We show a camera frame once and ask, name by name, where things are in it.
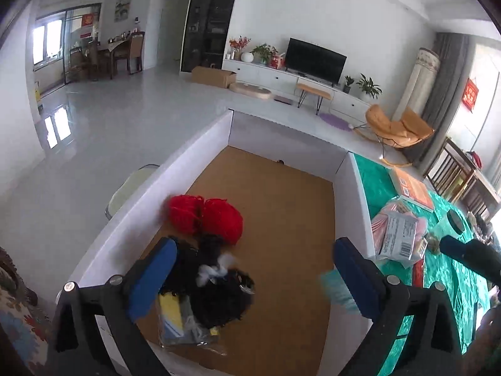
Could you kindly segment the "black fluffy soft item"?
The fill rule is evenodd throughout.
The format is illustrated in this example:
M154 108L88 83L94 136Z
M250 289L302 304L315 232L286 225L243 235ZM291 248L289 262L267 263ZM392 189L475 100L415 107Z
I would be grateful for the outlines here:
M176 238L177 257L160 294L189 299L196 322L203 328L220 328L240 320L250 308L255 283L234 267L234 256L215 235L205 235L196 246Z

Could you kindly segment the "clear jar black lid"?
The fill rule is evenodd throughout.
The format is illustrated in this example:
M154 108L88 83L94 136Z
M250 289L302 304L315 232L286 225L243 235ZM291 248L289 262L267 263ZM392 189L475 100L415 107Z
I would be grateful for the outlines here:
M445 236L459 239L464 232L464 223L455 210L448 210L446 215L432 229L432 234L441 240Z

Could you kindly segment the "pink cloth in bag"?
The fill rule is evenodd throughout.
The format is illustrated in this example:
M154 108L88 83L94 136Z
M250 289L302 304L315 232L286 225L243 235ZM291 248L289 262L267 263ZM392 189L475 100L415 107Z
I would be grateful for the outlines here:
M389 201L371 221L371 229L374 240L374 252L375 258L377 260L388 260L379 258L380 247L385 235L385 227L387 221L387 216L385 214L387 212L399 212L406 215L412 215L418 219L416 237L414 241L414 252L411 257L411 266L413 266L416 262L420 261L425 256L426 248L428 245L428 242L425 239L428 222L425 218L418 217L414 214L414 212L411 212L411 209L409 209L402 200L395 199Z

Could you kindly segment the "yellow item in plastic bag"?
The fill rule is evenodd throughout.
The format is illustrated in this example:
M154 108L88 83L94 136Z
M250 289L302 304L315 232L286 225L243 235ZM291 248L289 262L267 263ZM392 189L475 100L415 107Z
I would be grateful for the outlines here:
M161 347L196 346L220 356L227 354L220 343L219 329L204 328L199 324L188 297L180 298L172 293L158 295L156 309Z

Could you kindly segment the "white labelled package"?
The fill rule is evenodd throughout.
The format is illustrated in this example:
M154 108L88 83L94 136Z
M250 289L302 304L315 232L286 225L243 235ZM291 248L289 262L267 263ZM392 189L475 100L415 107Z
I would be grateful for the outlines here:
M408 268L414 252L418 219L396 211L388 211L385 215L387 221L379 258L397 261Z

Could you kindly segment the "dark wooden chair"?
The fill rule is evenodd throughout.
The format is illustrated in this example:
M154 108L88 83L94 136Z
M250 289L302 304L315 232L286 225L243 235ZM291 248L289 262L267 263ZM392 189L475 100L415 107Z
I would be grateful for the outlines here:
M471 153L462 151L449 137L445 138L424 177L441 197L452 204L460 203L486 222L500 210L500 195Z

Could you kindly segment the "red yarn pompom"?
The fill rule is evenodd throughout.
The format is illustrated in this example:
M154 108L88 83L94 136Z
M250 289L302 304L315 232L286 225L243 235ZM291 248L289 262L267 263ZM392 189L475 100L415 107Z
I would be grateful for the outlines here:
M244 231L243 216L224 199L177 195L168 200L167 215L182 234L216 236L228 245L237 244Z

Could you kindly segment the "orange book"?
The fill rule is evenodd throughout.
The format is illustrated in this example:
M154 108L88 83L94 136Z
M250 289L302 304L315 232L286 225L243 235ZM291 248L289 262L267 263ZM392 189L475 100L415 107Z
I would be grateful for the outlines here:
M399 168L390 169L389 175L396 193L401 198L426 211L434 211L434 204L423 182L420 182Z

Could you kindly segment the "white cardboard box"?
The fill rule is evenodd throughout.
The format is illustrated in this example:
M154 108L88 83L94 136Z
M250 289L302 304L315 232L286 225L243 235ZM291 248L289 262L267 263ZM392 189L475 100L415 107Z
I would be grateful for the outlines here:
M328 300L334 241L374 255L355 156L229 111L113 215L63 287L58 375L338 375L370 321Z

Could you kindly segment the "patterned floor rug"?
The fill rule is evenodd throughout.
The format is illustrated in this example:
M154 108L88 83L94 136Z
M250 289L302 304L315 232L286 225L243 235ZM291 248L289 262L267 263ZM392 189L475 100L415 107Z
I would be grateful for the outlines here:
M50 375L51 323L5 250L1 251L1 374Z

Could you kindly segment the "orange lounge chair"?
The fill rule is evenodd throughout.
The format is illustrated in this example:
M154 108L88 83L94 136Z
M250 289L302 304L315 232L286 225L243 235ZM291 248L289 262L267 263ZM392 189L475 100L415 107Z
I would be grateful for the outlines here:
M385 157L385 149L407 149L429 139L435 132L417 113L406 108L401 119L390 120L379 104L373 104L365 113L365 122L352 131L360 137L377 143L382 147L380 160L387 166L404 168L412 165L411 162L396 164Z

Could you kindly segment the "purple round mat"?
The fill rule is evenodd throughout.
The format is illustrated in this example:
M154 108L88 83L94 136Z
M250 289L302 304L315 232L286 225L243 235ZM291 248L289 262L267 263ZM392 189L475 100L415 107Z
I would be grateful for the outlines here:
M347 121L341 119L338 116L328 114L328 113L321 113L319 115L319 117L322 121L326 122L327 124L329 124L332 127L335 127L336 129L346 131L346 132L349 132L350 130L352 130L351 125Z

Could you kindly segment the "standing air conditioner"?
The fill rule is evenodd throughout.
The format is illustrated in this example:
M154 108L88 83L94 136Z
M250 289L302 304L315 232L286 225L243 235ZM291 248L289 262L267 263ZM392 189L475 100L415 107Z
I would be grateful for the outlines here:
M400 120L406 109L412 110L418 116L422 115L440 64L440 58L434 51L425 48L418 51L414 69L393 114L394 121Z

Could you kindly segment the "white tv cabinet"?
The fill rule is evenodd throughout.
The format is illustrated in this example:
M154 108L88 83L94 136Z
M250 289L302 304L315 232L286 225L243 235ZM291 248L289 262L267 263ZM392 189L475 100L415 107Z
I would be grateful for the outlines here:
M272 93L292 100L296 106L313 107L317 113L331 113L352 125L365 122L369 105L340 88L263 65L237 60L223 60L223 69L237 74L237 81L267 88Z

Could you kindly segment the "wooden bench stool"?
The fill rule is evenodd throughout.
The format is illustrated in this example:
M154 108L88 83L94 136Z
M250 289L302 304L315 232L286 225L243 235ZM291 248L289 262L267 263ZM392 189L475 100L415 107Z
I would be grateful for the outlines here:
M316 114L318 114L320 112L324 101L330 102L333 99L333 94L331 92L319 89L319 88L314 87L314 86L309 86L309 85L304 84L302 82L296 83L296 89L301 91L297 107L298 108L302 107L302 104L305 103L305 100L306 100L308 95L314 96L317 100Z

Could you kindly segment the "small potted plant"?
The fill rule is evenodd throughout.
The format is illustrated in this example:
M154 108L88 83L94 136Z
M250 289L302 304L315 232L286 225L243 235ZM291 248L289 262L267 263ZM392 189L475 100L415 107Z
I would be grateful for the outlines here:
M351 76L345 76L345 83L343 86L343 92L349 94L354 84L355 80Z

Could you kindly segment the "green potted plant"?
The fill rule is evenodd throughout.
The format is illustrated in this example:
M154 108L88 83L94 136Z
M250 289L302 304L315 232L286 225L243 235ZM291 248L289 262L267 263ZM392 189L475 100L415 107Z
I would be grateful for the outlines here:
M371 77L367 77L363 73L360 74L356 84L360 91L359 98L364 102L376 100L382 95L381 87Z

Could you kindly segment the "grey curtain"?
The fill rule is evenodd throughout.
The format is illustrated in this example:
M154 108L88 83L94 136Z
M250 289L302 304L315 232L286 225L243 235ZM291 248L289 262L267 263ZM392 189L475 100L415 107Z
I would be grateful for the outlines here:
M405 152L407 159L420 173L425 173L431 166L458 110L459 96L464 90L466 73L473 58L473 48L473 37L470 35L450 32L436 35L433 51L438 54L441 63L421 115L435 132Z

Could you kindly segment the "brown cardboard box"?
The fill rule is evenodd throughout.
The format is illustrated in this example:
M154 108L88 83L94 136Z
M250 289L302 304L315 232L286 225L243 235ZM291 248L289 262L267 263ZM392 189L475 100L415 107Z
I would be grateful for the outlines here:
M231 70L220 70L197 66L191 72L191 81L207 86L215 86L228 89L232 83L236 82L237 74Z

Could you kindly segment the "round beige cushion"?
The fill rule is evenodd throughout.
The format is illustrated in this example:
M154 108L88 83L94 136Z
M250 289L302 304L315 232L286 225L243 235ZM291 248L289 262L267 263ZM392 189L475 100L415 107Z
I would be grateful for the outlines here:
M270 99L273 96L272 92L267 88L246 84L243 82L231 83L229 85L229 90L232 92L243 94L248 97L259 98L264 100Z

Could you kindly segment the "black flat television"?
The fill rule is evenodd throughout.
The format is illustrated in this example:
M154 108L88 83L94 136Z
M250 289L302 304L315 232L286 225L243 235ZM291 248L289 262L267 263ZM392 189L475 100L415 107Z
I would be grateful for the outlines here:
M339 83L346 56L312 43L290 38L284 67L335 85Z

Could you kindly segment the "dining table with chairs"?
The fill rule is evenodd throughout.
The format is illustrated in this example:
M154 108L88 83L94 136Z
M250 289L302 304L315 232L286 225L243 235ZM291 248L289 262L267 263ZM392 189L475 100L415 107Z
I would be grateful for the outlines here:
M70 68L66 75L77 75L86 72L90 80L98 80L102 71L106 71L113 79L118 72L118 63L126 62L129 75L143 71L144 31L133 31L123 39L108 43L106 47L99 47L97 40L92 40L84 49L75 47L70 49Z

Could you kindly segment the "leafy plant with red box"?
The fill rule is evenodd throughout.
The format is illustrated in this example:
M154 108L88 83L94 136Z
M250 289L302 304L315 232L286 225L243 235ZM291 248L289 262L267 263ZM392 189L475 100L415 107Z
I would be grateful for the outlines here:
M267 43L256 46L251 53L258 57L262 65L279 70L284 65L284 54L281 54L278 49Z

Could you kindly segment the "red flowers in vase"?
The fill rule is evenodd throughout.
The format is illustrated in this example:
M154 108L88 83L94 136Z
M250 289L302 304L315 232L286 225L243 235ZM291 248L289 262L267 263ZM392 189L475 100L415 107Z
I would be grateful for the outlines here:
M234 60L240 59L240 55L242 54L243 50L249 45L250 42L251 39L249 37L242 37L242 36L238 38L231 38L229 40L229 46L232 49Z

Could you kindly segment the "black glass cabinet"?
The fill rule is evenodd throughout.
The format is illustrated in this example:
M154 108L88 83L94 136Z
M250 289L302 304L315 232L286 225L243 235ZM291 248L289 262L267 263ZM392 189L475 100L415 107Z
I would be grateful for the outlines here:
M189 0L180 70L220 69L226 50L234 0Z

